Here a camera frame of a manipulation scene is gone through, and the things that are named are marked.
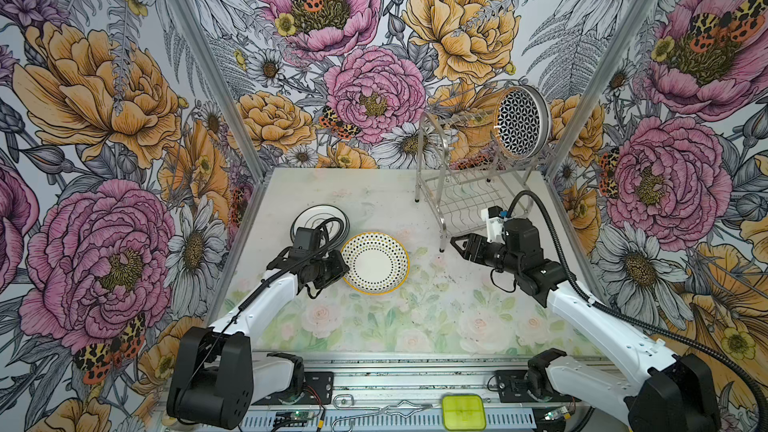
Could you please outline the yellow patterned plate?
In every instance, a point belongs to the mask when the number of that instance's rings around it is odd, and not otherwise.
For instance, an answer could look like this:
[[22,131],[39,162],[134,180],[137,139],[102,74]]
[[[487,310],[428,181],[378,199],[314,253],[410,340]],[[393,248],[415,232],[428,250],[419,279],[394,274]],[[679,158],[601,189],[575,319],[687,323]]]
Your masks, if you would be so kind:
[[405,247],[381,232],[364,232],[350,238],[342,246],[341,254],[349,267],[344,281],[363,294],[379,296],[393,292],[410,272]]

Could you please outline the metal wire dish rack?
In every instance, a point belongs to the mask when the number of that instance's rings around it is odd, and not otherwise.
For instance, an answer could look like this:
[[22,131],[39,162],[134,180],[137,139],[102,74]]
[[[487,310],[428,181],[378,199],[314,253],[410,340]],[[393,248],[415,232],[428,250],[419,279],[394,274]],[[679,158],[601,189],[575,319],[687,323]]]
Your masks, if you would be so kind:
[[419,122],[416,202],[429,205],[436,221],[439,250],[454,236],[485,231],[481,212],[503,208],[528,187],[541,156],[512,156],[495,132],[493,112],[462,112],[441,118],[425,114]]

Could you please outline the black geometric pattern plate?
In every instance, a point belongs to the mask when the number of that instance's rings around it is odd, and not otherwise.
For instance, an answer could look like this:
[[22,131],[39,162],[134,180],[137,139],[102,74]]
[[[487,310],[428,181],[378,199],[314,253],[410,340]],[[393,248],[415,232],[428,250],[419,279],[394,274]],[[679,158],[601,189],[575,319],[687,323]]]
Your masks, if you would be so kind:
[[536,143],[539,120],[528,86],[507,89],[495,113],[494,138],[508,157],[527,159]]

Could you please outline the large dark rimmed plate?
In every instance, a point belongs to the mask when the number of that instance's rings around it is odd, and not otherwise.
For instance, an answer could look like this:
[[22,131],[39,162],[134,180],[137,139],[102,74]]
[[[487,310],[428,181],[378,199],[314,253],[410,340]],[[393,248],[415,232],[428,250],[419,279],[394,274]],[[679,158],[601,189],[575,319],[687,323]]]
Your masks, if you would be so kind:
[[542,94],[533,86],[528,86],[527,90],[534,101],[536,117],[539,120],[536,143],[531,153],[532,156],[537,156],[549,142],[552,118],[549,107]]

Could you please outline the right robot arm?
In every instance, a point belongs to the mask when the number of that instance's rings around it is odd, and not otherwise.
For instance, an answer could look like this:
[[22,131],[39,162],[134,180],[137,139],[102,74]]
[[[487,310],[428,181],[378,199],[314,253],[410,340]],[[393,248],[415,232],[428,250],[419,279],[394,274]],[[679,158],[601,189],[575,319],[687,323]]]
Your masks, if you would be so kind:
[[528,362],[528,392],[537,399],[571,396],[624,423],[632,431],[717,431],[721,414],[710,368],[680,356],[663,341],[599,310],[579,294],[561,262],[545,257],[538,229],[528,219],[493,217],[491,238],[451,238],[459,255],[492,272],[512,275],[515,288],[564,319],[618,369],[613,375],[552,348]]

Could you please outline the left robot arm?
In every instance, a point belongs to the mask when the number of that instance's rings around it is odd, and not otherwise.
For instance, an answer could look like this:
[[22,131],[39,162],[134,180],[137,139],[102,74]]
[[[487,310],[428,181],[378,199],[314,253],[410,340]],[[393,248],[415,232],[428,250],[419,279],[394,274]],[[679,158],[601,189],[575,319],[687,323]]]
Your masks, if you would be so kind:
[[166,402],[170,417],[232,430],[252,403],[307,390],[301,357],[274,352],[256,360],[252,346],[298,295],[320,292],[348,272],[329,231],[342,223],[331,217],[298,228],[252,292],[213,324],[193,326],[182,336]]

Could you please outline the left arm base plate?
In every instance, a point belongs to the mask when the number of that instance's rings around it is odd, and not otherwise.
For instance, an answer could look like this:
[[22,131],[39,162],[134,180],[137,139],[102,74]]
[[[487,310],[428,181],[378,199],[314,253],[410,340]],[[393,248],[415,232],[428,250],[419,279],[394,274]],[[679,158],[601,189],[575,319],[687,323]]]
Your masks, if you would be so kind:
[[330,371],[307,372],[300,392],[281,392],[271,396],[279,405],[330,405],[333,398],[335,374]]

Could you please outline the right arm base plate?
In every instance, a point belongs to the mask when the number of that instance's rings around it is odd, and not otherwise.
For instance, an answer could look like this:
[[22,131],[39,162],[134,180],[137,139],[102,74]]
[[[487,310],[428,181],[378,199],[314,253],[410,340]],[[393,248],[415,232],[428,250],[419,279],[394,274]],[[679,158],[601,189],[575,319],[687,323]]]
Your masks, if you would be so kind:
[[501,403],[532,402],[527,372],[523,370],[498,370],[492,383]]

